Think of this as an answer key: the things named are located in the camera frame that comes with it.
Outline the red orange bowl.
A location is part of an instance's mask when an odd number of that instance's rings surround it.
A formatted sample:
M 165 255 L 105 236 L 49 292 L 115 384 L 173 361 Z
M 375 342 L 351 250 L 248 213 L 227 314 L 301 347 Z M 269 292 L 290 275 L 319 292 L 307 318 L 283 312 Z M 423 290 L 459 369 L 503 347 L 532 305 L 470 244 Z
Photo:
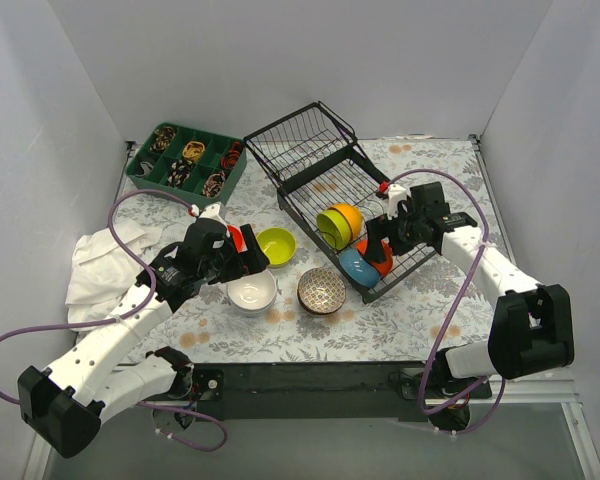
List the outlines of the red orange bowl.
M 245 248 L 245 241 L 240 228 L 234 225 L 229 225 L 228 231 L 231 234 L 231 238 L 236 246 L 237 251 L 242 252 Z

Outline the lime green bowl back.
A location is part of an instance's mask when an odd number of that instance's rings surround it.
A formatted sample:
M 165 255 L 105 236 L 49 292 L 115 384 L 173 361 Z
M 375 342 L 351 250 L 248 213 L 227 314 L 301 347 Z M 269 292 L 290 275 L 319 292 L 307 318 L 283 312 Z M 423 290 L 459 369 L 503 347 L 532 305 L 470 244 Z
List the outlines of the lime green bowl back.
M 269 260 L 271 268 L 287 265 L 296 252 L 296 239 L 287 229 L 271 227 L 256 236 L 256 240 Z

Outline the lime green bowl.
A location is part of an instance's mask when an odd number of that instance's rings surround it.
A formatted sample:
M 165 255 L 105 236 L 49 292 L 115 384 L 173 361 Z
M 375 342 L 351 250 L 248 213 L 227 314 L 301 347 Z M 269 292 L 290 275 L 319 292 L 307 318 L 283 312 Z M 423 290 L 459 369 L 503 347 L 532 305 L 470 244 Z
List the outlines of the lime green bowl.
M 256 240 L 269 260 L 271 268 L 287 265 L 296 252 L 296 239 L 287 229 L 271 227 L 256 236 Z
M 337 210 L 327 209 L 316 216 L 316 225 L 325 242 L 336 250 L 351 241 L 352 231 L 346 218 Z

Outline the yellow orange bowl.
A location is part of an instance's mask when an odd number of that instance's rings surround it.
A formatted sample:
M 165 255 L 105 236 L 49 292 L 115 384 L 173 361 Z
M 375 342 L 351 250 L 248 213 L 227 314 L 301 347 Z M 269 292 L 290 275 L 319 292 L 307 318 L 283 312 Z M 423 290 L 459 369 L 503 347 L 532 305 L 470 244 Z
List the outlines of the yellow orange bowl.
M 337 211 L 345 218 L 351 230 L 352 240 L 359 237 L 364 226 L 364 217 L 357 207 L 347 203 L 336 203 L 331 205 L 329 209 Z

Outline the lime green bowl front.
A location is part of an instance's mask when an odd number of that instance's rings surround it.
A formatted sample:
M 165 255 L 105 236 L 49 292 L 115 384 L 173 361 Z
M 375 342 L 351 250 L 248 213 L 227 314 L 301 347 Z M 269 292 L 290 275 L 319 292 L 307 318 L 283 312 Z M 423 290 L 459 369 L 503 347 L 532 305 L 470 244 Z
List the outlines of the lime green bowl front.
M 337 210 L 327 209 L 316 216 L 316 225 L 325 242 L 336 250 L 351 241 L 352 231 L 346 218 Z

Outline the blue bowl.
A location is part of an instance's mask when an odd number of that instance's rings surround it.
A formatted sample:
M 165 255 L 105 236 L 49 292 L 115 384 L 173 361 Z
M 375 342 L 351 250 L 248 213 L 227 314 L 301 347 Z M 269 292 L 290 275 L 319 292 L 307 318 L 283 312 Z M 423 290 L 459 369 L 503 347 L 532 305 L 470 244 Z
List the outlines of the blue bowl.
M 347 249 L 339 256 L 339 262 L 345 273 L 357 284 L 373 288 L 380 281 L 379 272 L 369 263 L 357 249 Z

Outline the brown patterned bowl row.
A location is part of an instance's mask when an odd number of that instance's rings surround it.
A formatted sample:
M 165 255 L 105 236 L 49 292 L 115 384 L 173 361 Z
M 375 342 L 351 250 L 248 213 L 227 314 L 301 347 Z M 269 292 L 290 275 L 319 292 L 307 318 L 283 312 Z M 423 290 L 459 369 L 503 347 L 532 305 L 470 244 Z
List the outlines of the brown patterned bowl row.
M 338 274 L 326 268 L 312 268 L 300 277 L 297 285 L 298 296 L 346 298 L 346 287 Z
M 343 297 L 303 297 L 298 296 L 300 306 L 314 316 L 329 316 L 338 312 L 346 302 Z

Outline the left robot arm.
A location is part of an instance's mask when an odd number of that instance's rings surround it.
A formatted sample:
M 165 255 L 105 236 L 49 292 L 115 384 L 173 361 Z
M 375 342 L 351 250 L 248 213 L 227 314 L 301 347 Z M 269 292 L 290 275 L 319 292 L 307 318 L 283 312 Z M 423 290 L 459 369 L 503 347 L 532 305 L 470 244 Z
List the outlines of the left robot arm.
M 206 284 L 228 283 L 264 271 L 269 260 L 250 225 L 238 249 L 226 225 L 200 218 L 181 242 L 163 248 L 113 310 L 112 323 L 90 331 L 42 370 L 17 380 L 21 417 L 57 453 L 71 458 L 103 423 L 142 400 L 165 393 L 185 398 L 193 386 L 189 358 L 171 347 L 154 351 L 124 372 L 115 369 L 154 328 Z

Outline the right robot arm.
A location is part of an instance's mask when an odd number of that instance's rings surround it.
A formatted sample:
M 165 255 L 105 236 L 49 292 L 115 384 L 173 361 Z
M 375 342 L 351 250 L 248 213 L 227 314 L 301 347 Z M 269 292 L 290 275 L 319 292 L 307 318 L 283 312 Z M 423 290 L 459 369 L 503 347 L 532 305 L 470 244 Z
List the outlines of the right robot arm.
M 487 340 L 433 350 L 420 376 L 422 392 L 435 389 L 451 398 L 478 379 L 513 380 L 573 363 L 565 288 L 545 285 L 515 266 L 469 214 L 452 211 L 438 182 L 411 189 L 384 182 L 377 195 L 387 205 L 366 223 L 366 260 L 383 260 L 386 247 L 394 255 L 431 247 L 464 272 L 494 310 Z

